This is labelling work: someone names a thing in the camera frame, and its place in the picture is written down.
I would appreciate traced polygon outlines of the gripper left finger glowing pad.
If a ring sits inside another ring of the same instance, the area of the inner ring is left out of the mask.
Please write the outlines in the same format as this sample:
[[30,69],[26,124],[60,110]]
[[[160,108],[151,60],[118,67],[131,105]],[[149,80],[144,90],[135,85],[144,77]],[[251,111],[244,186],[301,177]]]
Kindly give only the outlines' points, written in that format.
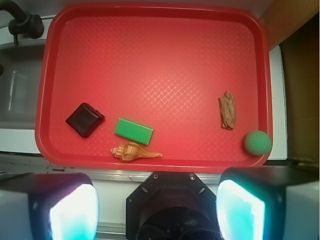
[[2,240],[93,240],[98,192],[84,173],[1,173]]

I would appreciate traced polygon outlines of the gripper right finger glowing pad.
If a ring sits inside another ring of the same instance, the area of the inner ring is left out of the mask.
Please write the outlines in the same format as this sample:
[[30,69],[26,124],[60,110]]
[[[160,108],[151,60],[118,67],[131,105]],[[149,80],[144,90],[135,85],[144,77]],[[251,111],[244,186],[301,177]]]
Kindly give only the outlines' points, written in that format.
[[226,240],[318,240],[320,171],[312,166],[231,167],[216,214]]

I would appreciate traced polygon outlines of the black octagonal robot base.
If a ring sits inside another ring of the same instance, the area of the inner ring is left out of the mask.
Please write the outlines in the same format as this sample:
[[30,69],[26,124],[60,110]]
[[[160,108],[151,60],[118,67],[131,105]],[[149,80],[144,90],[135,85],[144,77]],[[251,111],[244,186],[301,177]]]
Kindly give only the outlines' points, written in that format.
[[195,173],[153,172],[126,198],[128,240],[220,240],[216,195]]

